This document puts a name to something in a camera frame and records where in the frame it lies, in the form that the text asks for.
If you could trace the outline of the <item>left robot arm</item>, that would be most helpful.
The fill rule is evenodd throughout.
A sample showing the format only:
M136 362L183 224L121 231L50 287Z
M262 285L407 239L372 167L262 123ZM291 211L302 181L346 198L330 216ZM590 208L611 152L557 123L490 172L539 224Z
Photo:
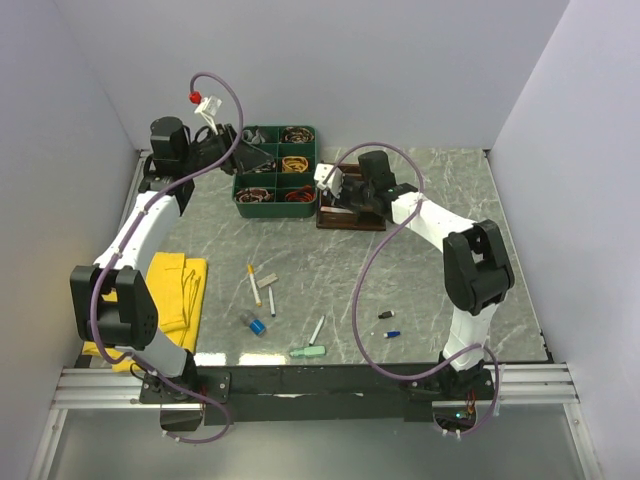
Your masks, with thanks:
M230 124L197 132L177 117L150 125L151 152L134 208L107 250L88 266L77 266L70 287L80 338L92 342L112 365L133 360L147 375L164 380L176 401L193 399L200 378L191 352L159 327L146 275L160 244L184 214L196 176L214 169L250 173L273 162Z

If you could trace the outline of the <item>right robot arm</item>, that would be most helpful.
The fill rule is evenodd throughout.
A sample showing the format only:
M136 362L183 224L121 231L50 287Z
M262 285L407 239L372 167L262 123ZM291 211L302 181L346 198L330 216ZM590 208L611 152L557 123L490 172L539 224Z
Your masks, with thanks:
M359 177L317 166L314 179L337 204L376 215L419 235L442 255L444 286L453 305L449 336L430 370L441 393L460 398L482 385L491 321L515 275L499 226L463 218L429 200L420 187L398 183L382 150L359 156Z

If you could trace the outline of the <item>brown wooden desk organizer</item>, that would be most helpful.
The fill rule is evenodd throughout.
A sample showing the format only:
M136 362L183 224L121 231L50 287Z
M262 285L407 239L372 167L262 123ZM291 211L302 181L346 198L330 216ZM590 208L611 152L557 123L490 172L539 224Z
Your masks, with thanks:
M340 207L328 192L318 191L316 227L326 230L385 231L386 221L371 209L352 212Z

